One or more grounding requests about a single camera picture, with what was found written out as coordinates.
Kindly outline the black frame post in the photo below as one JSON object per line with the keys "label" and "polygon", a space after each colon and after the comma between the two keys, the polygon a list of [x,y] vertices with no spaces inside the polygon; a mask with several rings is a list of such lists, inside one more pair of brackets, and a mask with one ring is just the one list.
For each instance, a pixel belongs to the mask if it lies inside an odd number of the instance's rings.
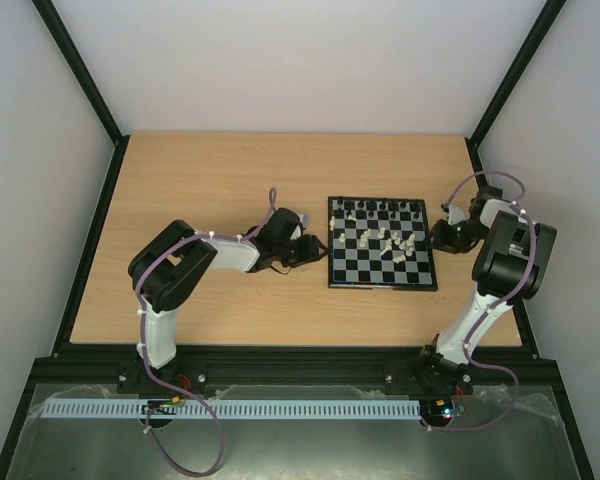
{"label": "black frame post", "polygon": [[521,46],[510,63],[505,75],[489,101],[483,115],[474,129],[469,141],[479,148],[495,124],[527,67],[551,30],[566,0],[547,0],[526,34]]}
{"label": "black frame post", "polygon": [[126,136],[115,121],[56,6],[51,0],[32,0],[32,3],[109,139],[118,146]]}

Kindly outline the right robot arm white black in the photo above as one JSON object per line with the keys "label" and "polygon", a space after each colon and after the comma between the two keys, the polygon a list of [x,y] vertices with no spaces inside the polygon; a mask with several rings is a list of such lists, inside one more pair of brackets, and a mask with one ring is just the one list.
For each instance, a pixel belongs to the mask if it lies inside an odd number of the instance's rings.
{"label": "right robot arm white black", "polygon": [[464,381],[479,342],[518,301],[538,292],[558,230],[531,219],[516,200],[487,186],[468,210],[447,200],[446,218],[431,233],[431,246],[451,254],[479,247],[471,272],[473,293],[451,326],[436,334],[419,354],[414,377],[427,393],[448,391]]}

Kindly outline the right black frame post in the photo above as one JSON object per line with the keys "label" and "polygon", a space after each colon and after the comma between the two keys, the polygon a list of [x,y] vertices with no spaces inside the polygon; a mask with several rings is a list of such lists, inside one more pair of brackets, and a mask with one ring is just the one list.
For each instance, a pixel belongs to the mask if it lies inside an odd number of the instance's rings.
{"label": "right black frame post", "polygon": [[469,141],[479,148],[495,124],[527,67],[551,30],[566,0],[547,0],[526,34],[521,46],[510,63],[505,75],[489,101],[483,115],[474,129]]}

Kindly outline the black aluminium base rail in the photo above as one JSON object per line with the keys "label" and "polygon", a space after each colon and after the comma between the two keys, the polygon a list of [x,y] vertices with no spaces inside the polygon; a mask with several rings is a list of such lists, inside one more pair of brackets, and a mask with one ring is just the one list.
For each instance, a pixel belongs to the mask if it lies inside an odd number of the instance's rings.
{"label": "black aluminium base rail", "polygon": [[35,360],[26,387],[103,384],[141,397],[165,393],[165,383],[205,396],[234,385],[353,386],[416,397],[514,382],[564,389],[556,361],[526,348],[481,347],[463,382],[445,392],[427,393],[414,377],[422,348],[181,346],[174,360],[156,370],[146,369],[130,346],[66,345]]}

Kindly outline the transparent plastic sheet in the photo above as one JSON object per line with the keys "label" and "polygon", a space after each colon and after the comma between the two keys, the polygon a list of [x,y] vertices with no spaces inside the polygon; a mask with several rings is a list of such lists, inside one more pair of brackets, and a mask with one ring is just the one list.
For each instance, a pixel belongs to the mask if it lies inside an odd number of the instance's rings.
{"label": "transparent plastic sheet", "polygon": [[[576,479],[547,387],[502,386],[437,407],[438,432],[415,420],[43,418],[51,399],[141,399],[103,385],[38,387],[8,479],[179,479],[221,462],[222,479]],[[410,400],[353,387],[233,386],[211,400]]]}

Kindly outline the left black frame post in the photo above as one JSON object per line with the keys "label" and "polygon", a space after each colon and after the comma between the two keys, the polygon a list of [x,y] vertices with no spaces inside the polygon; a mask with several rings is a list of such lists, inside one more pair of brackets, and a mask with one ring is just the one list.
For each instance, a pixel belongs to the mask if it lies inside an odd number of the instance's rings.
{"label": "left black frame post", "polygon": [[56,6],[51,0],[32,0],[32,3],[109,139],[118,146],[126,136],[115,121]]}

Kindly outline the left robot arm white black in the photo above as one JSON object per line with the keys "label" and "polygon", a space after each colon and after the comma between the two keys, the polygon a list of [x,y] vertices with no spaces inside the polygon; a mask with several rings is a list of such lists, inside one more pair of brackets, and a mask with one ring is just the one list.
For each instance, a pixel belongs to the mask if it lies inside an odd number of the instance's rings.
{"label": "left robot arm white black", "polygon": [[158,370],[175,358],[178,309],[207,271],[257,273],[275,263],[291,269],[324,258],[327,246],[305,232],[305,220],[289,209],[272,207],[244,235],[203,232],[183,220],[168,224],[128,267],[140,304],[137,351],[143,361]]}

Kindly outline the black white chess board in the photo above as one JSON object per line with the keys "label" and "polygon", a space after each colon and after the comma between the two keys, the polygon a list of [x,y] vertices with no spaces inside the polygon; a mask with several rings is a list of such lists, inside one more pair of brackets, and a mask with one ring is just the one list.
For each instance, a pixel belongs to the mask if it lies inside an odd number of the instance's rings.
{"label": "black white chess board", "polygon": [[327,210],[329,287],[438,290],[424,200],[330,196]]}

